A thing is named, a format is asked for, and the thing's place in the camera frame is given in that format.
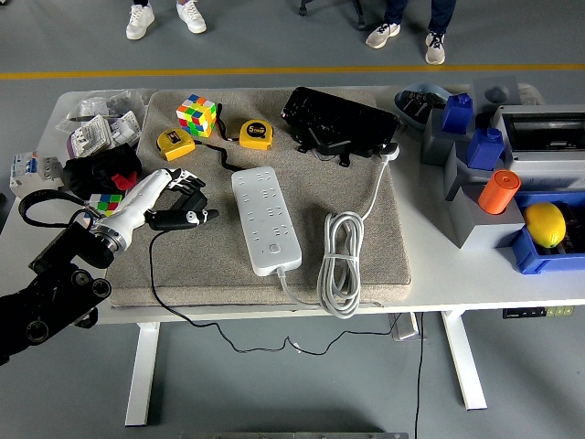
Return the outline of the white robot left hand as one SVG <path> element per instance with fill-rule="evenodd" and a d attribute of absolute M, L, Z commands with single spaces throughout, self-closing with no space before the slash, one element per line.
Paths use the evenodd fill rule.
<path fill-rule="evenodd" d="M 99 219 L 91 232 L 112 241 L 119 250 L 132 243 L 133 231 L 145 223 L 152 230 L 184 230 L 195 228 L 216 218 L 216 209 L 169 209 L 154 211 L 153 207 L 165 190 L 183 195 L 198 195 L 205 183 L 189 171 L 162 168 L 138 183 L 111 216 Z"/>

